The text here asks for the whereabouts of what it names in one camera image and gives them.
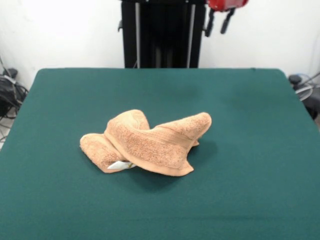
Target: green table surface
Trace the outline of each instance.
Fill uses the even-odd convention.
[[[104,174],[79,140],[140,109],[211,129],[170,177]],[[318,240],[320,135],[275,69],[43,69],[0,152],[0,239]]]

